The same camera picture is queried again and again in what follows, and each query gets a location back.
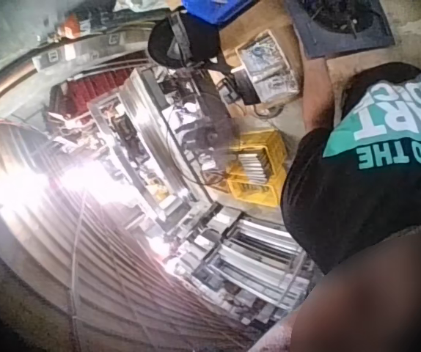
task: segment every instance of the person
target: person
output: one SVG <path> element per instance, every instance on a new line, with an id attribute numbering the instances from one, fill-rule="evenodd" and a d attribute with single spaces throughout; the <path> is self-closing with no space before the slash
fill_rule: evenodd
<path id="1" fill-rule="evenodd" d="M 325 277 L 250 351 L 421 351 L 421 70 L 358 73 L 334 128 L 326 60 L 303 62 L 307 134 L 281 208 Z"/>

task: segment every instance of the yellow plastic crate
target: yellow plastic crate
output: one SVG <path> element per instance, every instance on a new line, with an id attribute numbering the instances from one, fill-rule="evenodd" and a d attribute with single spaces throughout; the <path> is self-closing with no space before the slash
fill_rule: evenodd
<path id="1" fill-rule="evenodd" d="M 234 152 L 265 150 L 271 163 L 273 175 L 276 175 L 282 169 L 287 158 L 284 141 L 276 130 L 244 133 L 240 136 L 239 144 L 234 144 L 230 149 Z M 243 167 L 237 161 L 230 166 L 229 173 L 235 176 L 245 176 Z"/>
<path id="2" fill-rule="evenodd" d="M 247 177 L 230 175 L 227 180 L 230 193 L 244 202 L 277 208 L 281 200 L 287 173 L 281 168 L 265 185 L 252 183 Z"/>

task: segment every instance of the black cable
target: black cable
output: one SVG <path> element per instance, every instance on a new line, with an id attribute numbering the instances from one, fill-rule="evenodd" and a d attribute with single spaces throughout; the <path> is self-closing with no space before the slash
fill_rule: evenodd
<path id="1" fill-rule="evenodd" d="M 273 119 L 275 117 L 278 117 L 282 113 L 282 111 L 284 110 L 284 106 L 283 105 L 274 106 L 274 107 L 269 108 L 267 110 L 269 111 L 269 114 L 262 114 L 261 112 L 259 112 L 256 109 L 256 105 L 253 105 L 253 111 L 257 115 L 257 118 L 259 118 L 260 120 L 264 120 L 264 121 Z"/>
<path id="2" fill-rule="evenodd" d="M 219 96 L 215 96 L 215 95 L 213 95 L 213 94 L 211 94 L 211 93 L 206 93 L 206 92 L 201 92 L 200 93 L 201 95 L 202 94 L 204 94 L 204 95 L 210 95 L 211 97 L 213 97 L 213 98 L 215 98 L 215 99 L 219 99 L 219 102 L 222 102 L 221 100 L 220 100 L 220 97 Z M 189 97 L 191 97 L 191 96 L 194 96 L 195 98 L 196 97 L 199 97 L 199 94 L 198 93 L 191 93 L 191 94 L 189 94 L 189 95 L 186 95 L 185 97 L 182 97 L 177 103 L 179 103 L 179 102 L 182 102 L 182 101 L 184 101 L 186 98 L 189 98 Z M 179 171 L 179 173 L 185 178 L 185 179 L 187 179 L 189 182 L 191 182 L 191 183 L 195 183 L 195 184 L 197 184 L 197 185 L 200 185 L 200 186 L 212 186 L 212 185 L 216 185 L 216 184 L 218 184 L 218 183 L 220 183 L 220 182 L 222 182 L 223 180 L 226 180 L 227 179 L 227 176 L 228 176 L 228 174 L 227 173 L 225 173 L 225 174 L 223 174 L 223 175 L 219 175 L 219 176 L 221 176 L 222 178 L 221 179 L 219 179 L 219 180 L 217 180 L 216 182 L 212 182 L 212 183 L 202 183 L 202 182 L 198 182 L 198 181 L 195 181 L 195 180 L 192 180 L 191 178 L 189 178 L 188 176 L 186 176 L 184 173 L 183 173 L 183 171 L 180 169 L 180 167 L 177 165 L 177 162 L 176 162 L 176 160 L 175 160 L 175 158 L 173 158 L 173 154 L 172 154 L 172 151 L 171 151 L 171 148 L 170 148 L 170 144 L 169 144 L 169 135 L 170 135 L 170 129 L 171 129 L 171 127 L 169 126 L 169 121 L 171 120 L 171 118 L 172 118 L 172 116 L 173 116 L 173 113 L 177 110 L 177 103 L 175 104 L 175 107 L 173 108 L 173 110 L 171 110 L 171 112 L 169 113 L 169 116 L 168 116 L 168 118 L 167 119 L 165 119 L 166 120 L 166 123 L 167 123 L 167 125 L 168 125 L 168 128 L 166 129 L 166 147 L 167 147 L 167 149 L 168 149 L 168 152 L 169 152 L 169 154 L 172 156 L 172 161 L 173 161 L 173 164 L 176 166 L 176 168 L 178 169 L 178 171 Z"/>

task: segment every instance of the blue crate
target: blue crate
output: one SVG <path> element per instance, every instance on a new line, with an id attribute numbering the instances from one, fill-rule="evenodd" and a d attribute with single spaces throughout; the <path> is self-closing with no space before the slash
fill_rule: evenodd
<path id="1" fill-rule="evenodd" d="M 226 26 L 256 0 L 227 0 L 220 4 L 212 0 L 183 0 L 183 6 L 192 15 L 217 26 Z"/>

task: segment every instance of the corrugated metal wall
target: corrugated metal wall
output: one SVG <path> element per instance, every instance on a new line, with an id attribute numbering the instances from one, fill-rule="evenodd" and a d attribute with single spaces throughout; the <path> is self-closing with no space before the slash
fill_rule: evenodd
<path id="1" fill-rule="evenodd" d="M 51 176 L 37 204 L 0 208 L 1 319 L 47 351 L 245 350 L 243 326 L 201 305 L 89 194 L 59 187 L 69 160 L 45 141 L 0 126 L 0 179 Z"/>

